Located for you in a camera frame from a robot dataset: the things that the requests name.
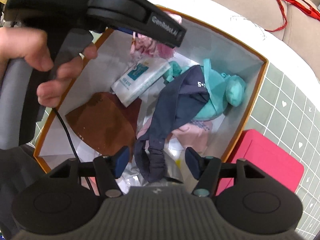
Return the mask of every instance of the ribbed gray surface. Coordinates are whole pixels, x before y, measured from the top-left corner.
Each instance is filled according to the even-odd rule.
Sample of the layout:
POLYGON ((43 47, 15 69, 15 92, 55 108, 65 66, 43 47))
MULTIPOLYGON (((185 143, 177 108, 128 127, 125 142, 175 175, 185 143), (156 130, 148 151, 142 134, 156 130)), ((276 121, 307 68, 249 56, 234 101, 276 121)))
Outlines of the ribbed gray surface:
POLYGON ((131 187, 107 199, 83 227, 57 236, 20 232, 14 240, 301 240, 293 230, 258 236, 234 228, 218 214, 212 201, 188 194, 183 186, 131 187))

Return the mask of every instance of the hand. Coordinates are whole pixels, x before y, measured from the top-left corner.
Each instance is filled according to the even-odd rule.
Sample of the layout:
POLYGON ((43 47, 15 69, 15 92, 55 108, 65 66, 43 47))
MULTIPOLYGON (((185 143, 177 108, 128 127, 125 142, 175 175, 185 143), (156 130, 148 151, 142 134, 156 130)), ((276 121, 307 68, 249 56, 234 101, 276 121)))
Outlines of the hand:
MULTIPOLYGON (((97 57, 95 45, 90 44, 83 52, 87 59, 97 57)), ((47 34, 32 28, 0 28, 0 81, 9 59, 24 58, 33 68, 48 71, 53 67, 47 47, 47 34)), ((56 107, 61 95, 67 89, 72 78, 80 75, 83 61, 80 56, 62 64, 57 70, 57 78, 38 86, 38 102, 43 106, 56 107)))

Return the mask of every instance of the white tissue package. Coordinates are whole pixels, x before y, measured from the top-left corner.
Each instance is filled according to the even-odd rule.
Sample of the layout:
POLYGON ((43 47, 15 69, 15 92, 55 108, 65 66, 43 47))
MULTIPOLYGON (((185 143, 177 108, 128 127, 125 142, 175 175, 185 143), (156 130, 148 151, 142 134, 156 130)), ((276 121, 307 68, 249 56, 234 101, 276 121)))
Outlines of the white tissue package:
POLYGON ((163 58, 144 58, 135 68, 130 68, 111 88, 127 107, 169 69, 168 61, 163 58))

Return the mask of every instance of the pink box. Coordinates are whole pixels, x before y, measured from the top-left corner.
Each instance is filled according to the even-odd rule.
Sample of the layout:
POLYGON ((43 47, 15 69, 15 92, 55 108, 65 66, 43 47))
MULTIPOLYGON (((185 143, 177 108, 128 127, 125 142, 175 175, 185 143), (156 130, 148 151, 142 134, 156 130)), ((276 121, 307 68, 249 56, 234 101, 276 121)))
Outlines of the pink box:
MULTIPOLYGON (((303 175, 303 165, 256 130, 243 131, 228 162, 245 158, 295 192, 303 175)), ((233 179, 221 179, 217 195, 233 186, 233 179)))

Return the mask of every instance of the storage box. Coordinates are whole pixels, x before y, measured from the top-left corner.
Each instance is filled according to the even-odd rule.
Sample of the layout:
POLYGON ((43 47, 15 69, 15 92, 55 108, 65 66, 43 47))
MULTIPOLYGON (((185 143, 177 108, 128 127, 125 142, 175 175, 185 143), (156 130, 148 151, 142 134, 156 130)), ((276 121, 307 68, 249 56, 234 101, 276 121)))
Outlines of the storage box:
MULTIPOLYGON (((210 144, 203 153, 226 161, 244 129, 269 62, 246 44, 213 26, 179 12, 162 9, 181 15, 182 25, 187 28, 181 47, 176 49, 178 63, 202 64, 205 58, 209 58, 212 68, 218 72, 239 75, 247 83, 244 102, 238 107, 228 107, 224 114, 212 121, 210 144)), ((92 94, 109 91, 111 85, 125 72, 131 60, 131 41, 131 35, 111 29, 98 39, 98 58, 86 62, 81 75, 71 83, 57 107, 66 123, 64 116, 67 113, 87 102, 92 94)), ((140 109, 138 130, 153 112, 156 97, 163 87, 163 80, 160 79, 140 96, 144 106, 140 109)), ((85 149, 84 143, 80 143, 81 139, 69 126, 68 130, 79 157, 83 160, 90 159, 88 156, 93 157, 93 150, 89 147, 85 149)), ((34 156, 46 172, 73 157, 65 132, 53 111, 42 130, 34 156)), ((188 180, 190 174, 183 163, 181 169, 185 180, 188 180)))

